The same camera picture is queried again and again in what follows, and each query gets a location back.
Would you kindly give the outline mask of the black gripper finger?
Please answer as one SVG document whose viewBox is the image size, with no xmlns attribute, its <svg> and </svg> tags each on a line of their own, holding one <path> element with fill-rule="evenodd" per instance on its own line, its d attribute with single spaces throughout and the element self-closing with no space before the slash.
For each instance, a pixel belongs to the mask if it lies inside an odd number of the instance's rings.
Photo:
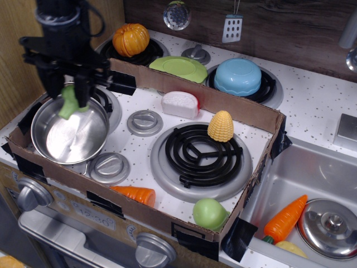
<svg viewBox="0 0 357 268">
<path fill-rule="evenodd" d="M 52 99 L 56 99 L 64 87 L 64 75 L 58 70 L 39 66 L 37 67 L 37 72 L 47 94 Z"/>
<path fill-rule="evenodd" d="M 87 106 L 89 99 L 94 95 L 96 87 L 92 78 L 83 75 L 76 75 L 74 77 L 75 97 L 78 101 L 79 107 Z"/>
</svg>

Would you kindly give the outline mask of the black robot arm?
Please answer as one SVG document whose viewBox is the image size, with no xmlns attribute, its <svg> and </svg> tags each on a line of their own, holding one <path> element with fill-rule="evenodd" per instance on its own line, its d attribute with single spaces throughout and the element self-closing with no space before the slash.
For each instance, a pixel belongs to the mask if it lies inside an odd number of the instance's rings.
<svg viewBox="0 0 357 268">
<path fill-rule="evenodd" d="M 34 65 L 51 98 L 62 91 L 65 76 L 74 78 L 75 98 L 85 107 L 97 84 L 106 85 L 109 61 L 91 46 L 105 31 L 103 16 L 88 1 L 37 1 L 41 37 L 19 39 L 24 62 Z"/>
</svg>

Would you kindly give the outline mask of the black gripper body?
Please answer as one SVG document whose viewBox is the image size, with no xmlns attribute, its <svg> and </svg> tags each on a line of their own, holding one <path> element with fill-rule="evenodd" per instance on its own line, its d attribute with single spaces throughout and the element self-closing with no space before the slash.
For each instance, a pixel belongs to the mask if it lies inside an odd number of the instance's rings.
<svg viewBox="0 0 357 268">
<path fill-rule="evenodd" d="M 108 79 L 109 60 L 93 50 L 88 19 L 68 25 L 43 25 L 42 37 L 24 36 L 19 39 L 24 47 L 26 63 L 36 67 L 58 70 L 63 75 L 83 74 L 96 84 Z"/>
</svg>

